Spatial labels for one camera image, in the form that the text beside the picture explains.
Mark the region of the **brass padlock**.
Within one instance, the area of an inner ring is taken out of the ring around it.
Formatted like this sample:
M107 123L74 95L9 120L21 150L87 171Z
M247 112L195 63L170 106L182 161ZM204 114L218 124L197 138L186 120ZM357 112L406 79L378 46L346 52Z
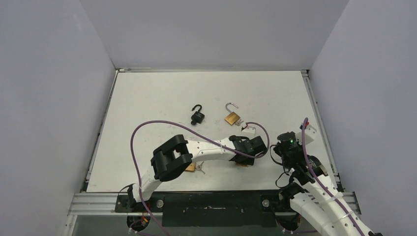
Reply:
M192 162L186 169L185 171L187 172L194 172L196 170L196 163Z
M229 114L225 117L225 121L229 124L229 125L235 125L235 122L239 119L241 119L241 117L234 111L232 111L229 106L233 106L236 109L239 108L239 106L237 106L235 103L229 102L225 104L225 109L229 112Z
M242 163L235 163L237 166L240 166L240 167L249 167L249 165L247 165L247 164L242 164Z

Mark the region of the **keys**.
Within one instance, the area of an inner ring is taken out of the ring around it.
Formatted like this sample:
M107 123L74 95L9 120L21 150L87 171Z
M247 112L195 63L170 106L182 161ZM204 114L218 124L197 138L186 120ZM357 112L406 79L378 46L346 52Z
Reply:
M201 173L203 173L205 175L206 173L203 170L203 164L204 164L204 161L202 161L200 163L196 163L196 165L195 165L195 171L196 172L201 172Z
M236 126L241 126L244 123L244 121L242 119L239 119L235 122Z

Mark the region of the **black padlock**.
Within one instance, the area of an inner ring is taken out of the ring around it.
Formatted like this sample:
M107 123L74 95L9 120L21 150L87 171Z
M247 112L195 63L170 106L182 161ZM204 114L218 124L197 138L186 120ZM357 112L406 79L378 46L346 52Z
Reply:
M191 122L190 124L192 126L195 126L197 124L201 124L205 118L205 115L201 113L202 105L196 104L191 111L194 112L194 114L191 116Z

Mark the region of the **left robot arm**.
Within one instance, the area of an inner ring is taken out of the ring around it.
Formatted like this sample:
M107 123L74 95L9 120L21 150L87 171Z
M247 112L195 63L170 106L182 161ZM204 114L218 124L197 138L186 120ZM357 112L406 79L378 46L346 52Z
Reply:
M142 211L161 183L178 178L193 162L224 160L253 165L267 150L261 136L250 139L232 135L216 141L192 141L175 135L153 151L150 167L127 190L127 204L133 211Z

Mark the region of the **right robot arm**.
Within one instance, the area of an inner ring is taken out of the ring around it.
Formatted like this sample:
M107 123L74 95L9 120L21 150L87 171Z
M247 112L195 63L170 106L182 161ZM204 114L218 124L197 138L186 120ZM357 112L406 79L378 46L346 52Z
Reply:
M280 134L273 149L291 173L279 191L279 207L298 213L322 236L379 236L346 202L321 162L306 153L301 139L301 133Z

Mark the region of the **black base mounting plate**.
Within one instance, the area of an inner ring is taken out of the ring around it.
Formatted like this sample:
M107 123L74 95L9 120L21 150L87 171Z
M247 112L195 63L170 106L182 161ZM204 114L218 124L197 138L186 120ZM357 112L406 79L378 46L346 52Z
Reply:
M128 193L117 196L115 212L144 216L147 207L162 214L163 227L259 225L296 230L304 222L279 190L153 192L144 204Z

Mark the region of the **aluminium frame rail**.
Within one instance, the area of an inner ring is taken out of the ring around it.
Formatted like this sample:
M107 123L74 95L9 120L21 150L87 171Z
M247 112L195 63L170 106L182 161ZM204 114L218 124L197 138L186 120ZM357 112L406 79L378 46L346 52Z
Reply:
M308 69L284 69L273 67L207 67L207 68L119 68L119 73L146 73L146 72L226 72L226 71L302 71Z

